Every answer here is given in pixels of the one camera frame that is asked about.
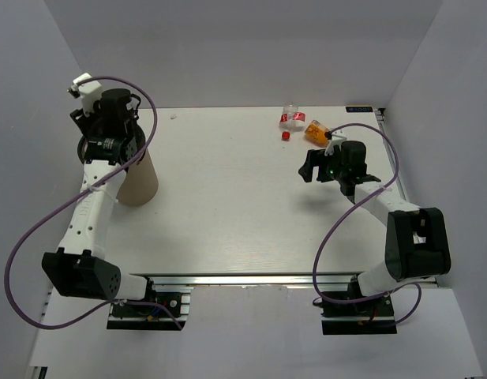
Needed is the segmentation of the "crushed red label bottle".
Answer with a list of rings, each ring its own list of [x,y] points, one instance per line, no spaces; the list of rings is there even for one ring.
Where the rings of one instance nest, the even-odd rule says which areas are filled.
[[[283,106],[279,120],[279,127],[286,131],[298,131],[305,126],[305,113],[300,112],[298,106],[287,103]]]

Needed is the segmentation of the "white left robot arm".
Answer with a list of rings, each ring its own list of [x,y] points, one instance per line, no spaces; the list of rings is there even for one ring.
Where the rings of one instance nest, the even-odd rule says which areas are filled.
[[[141,315],[152,313],[157,295],[143,276],[131,275],[105,258],[107,231],[116,204],[137,207],[157,193],[159,182],[138,125],[140,97],[125,88],[100,93],[91,108],[71,113],[82,132],[77,153],[83,164],[81,190],[58,248],[45,253],[42,268],[62,296],[130,300]]]

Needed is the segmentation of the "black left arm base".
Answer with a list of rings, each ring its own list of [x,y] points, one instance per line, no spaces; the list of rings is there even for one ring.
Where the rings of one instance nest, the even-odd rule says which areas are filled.
[[[108,330],[181,331],[189,315],[189,287],[157,284],[149,280],[142,300],[112,304]]]

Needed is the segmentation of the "orange juice bottle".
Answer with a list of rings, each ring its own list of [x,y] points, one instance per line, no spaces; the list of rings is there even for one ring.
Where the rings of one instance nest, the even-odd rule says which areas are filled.
[[[304,134],[305,139],[319,146],[326,146],[329,142],[327,133],[329,128],[317,120],[312,120],[306,127]]]

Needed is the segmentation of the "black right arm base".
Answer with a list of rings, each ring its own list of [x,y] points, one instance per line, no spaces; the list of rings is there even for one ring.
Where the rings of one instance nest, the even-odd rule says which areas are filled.
[[[320,321],[325,336],[395,335],[394,308],[389,295],[366,300],[358,283],[359,273],[335,282],[332,276],[318,275],[313,281],[321,309]]]

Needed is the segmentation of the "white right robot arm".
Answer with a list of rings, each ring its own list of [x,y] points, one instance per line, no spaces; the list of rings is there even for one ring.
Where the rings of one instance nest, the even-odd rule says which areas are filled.
[[[374,268],[354,276],[347,285],[348,308],[358,315],[369,312],[376,298],[417,279],[442,276],[451,270],[444,215],[438,208],[421,208],[403,200],[380,179],[367,173],[366,147],[344,141],[331,152],[309,150],[298,173],[305,182],[336,181],[341,193],[386,228],[384,258]]]

